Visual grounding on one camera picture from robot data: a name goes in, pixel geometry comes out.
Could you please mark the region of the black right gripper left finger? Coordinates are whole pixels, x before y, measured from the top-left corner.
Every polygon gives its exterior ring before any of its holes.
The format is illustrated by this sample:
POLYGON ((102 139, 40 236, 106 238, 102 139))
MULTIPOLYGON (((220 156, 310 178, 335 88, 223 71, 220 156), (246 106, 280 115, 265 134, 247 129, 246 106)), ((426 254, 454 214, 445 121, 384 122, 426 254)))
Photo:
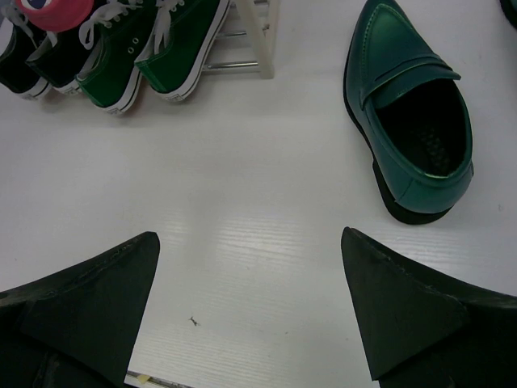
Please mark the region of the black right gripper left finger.
POLYGON ((3 387, 123 387, 158 265, 144 232, 1 293, 3 387))

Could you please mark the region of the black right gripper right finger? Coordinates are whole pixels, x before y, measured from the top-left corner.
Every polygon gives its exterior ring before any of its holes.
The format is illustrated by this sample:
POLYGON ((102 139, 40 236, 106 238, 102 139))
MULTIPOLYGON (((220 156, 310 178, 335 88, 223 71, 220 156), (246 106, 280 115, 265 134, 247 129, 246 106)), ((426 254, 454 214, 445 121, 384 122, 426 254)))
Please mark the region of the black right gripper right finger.
POLYGON ((516 298, 343 231, 345 276, 372 380, 382 387, 514 387, 516 298))

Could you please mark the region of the dark green loafer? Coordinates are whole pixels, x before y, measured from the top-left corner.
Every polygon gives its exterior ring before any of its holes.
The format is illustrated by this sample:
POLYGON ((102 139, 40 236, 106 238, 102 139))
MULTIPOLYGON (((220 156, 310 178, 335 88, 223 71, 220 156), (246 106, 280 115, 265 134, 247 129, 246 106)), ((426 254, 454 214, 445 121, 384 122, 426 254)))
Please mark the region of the dark green loafer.
POLYGON ((516 0, 500 0, 500 6, 502 8, 503 14, 506 19, 509 21, 511 26, 516 29, 517 28, 517 4, 516 0))
POLYGON ((385 207, 404 224, 437 221, 472 180, 472 125, 459 79, 395 1, 364 4, 343 99, 371 151, 385 207))

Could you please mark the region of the green canvas sneaker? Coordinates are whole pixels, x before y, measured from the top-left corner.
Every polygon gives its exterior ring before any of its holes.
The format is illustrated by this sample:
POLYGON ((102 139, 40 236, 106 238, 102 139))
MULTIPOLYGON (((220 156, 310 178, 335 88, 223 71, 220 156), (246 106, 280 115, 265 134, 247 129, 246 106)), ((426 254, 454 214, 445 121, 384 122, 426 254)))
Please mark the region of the green canvas sneaker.
POLYGON ((155 1, 108 1, 79 28, 89 57, 76 80, 104 112, 125 113, 135 102, 141 72, 135 60, 143 51, 157 14, 155 1))
POLYGON ((229 0, 157 1, 149 39, 136 67, 163 99, 181 102, 195 89, 229 0))

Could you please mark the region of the pink slide sandal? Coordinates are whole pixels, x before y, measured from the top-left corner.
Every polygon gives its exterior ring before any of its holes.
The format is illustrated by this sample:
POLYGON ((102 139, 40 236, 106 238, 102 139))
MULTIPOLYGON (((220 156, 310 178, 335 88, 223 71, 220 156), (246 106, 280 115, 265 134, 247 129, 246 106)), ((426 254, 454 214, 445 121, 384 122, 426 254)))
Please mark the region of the pink slide sandal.
POLYGON ((78 27, 94 8, 94 0, 16 0, 30 23, 46 32, 65 32, 78 27))

